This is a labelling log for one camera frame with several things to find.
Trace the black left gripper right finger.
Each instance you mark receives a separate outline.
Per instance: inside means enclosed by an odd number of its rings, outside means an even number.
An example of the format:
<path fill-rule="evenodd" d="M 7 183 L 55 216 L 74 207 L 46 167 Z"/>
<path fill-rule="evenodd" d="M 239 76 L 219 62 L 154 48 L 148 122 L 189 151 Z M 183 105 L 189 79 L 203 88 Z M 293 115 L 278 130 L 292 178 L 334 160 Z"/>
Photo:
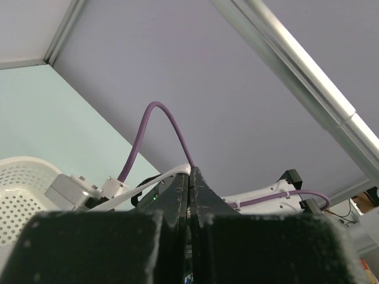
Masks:
<path fill-rule="evenodd" d="M 368 283 L 345 228 L 323 214 L 242 215 L 189 176 L 195 283 Z"/>

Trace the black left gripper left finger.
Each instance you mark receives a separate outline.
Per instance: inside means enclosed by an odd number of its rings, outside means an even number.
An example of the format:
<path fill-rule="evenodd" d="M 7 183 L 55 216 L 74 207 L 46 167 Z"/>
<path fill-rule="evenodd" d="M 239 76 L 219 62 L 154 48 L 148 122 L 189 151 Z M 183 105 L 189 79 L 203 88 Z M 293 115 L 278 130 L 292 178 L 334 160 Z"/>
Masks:
<path fill-rule="evenodd" d="M 2 283 L 184 283 L 188 176 L 143 209 L 43 212 L 26 223 Z"/>

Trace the white tank top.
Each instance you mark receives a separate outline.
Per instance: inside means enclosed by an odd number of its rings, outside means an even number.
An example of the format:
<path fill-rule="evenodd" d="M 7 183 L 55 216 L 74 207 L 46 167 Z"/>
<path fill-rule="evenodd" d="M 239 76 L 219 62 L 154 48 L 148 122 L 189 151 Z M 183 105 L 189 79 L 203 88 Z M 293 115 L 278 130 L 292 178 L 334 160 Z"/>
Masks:
<path fill-rule="evenodd" d="M 174 167 L 173 169 L 159 175 L 158 177 L 154 178 L 150 182 L 138 186 L 132 190 L 129 190 L 125 193 L 122 193 L 119 196 L 116 196 L 113 199 L 110 199 L 109 201 L 106 201 L 100 205 L 95 206 L 94 208 L 90 209 L 89 211 L 109 211 L 111 209 L 114 209 L 115 207 L 119 206 L 123 202 L 127 201 L 128 199 L 132 198 L 133 196 L 137 195 L 138 193 L 142 192 L 146 188 L 159 183 L 161 180 L 166 179 L 169 176 L 174 176 L 177 174 L 185 174 L 190 175 L 191 173 L 191 166 L 189 164 L 182 164 L 180 166 Z"/>

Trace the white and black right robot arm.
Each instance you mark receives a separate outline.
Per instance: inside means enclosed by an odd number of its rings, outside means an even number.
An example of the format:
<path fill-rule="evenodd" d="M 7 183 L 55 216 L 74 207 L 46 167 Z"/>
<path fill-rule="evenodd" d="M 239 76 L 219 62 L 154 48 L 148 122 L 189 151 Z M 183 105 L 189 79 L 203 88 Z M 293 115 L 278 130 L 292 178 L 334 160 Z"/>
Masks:
<path fill-rule="evenodd" d="M 304 190 L 294 169 L 285 171 L 273 184 L 254 191 L 218 196 L 194 167 L 188 177 L 189 210 L 197 215 L 321 214 L 330 205 L 323 193 Z"/>

